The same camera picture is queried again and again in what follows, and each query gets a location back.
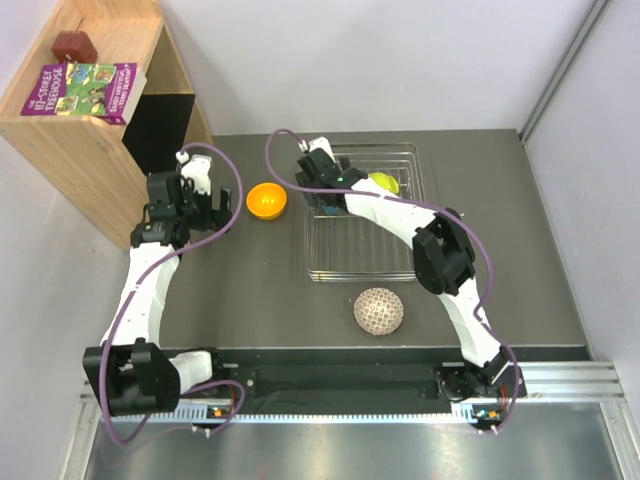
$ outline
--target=book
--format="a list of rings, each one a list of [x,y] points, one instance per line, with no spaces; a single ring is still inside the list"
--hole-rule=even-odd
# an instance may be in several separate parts
[[[45,65],[22,115],[93,115],[127,124],[146,83],[135,63]]]

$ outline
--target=orange bowl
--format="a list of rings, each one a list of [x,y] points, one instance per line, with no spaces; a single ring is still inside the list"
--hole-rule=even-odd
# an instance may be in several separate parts
[[[247,195],[247,208],[261,220],[278,218],[287,205],[287,192],[276,183],[261,183]]]

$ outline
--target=white wall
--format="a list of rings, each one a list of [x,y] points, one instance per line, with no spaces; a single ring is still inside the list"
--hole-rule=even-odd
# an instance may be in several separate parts
[[[616,0],[529,144],[587,333],[640,424],[640,3]]]
[[[0,96],[54,3],[0,4]],[[0,478],[49,480],[127,260],[1,137],[0,205]]]
[[[592,0],[160,0],[215,134],[521,128]]]

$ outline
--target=wooden shelf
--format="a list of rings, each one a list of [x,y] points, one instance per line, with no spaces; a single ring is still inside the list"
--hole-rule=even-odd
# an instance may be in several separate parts
[[[0,101],[0,133],[111,241],[127,249],[148,201],[145,176],[122,142],[127,127],[90,116],[20,115],[42,66],[57,63],[51,45],[63,30],[86,32],[98,63],[137,63],[147,76],[144,94],[192,97],[193,88],[155,0],[62,0]],[[197,100],[187,121],[186,140],[211,141]]]

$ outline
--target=red block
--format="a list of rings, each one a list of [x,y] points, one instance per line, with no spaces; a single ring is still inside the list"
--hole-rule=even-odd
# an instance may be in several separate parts
[[[60,32],[51,51],[60,63],[95,63],[98,58],[96,47],[85,32]]]

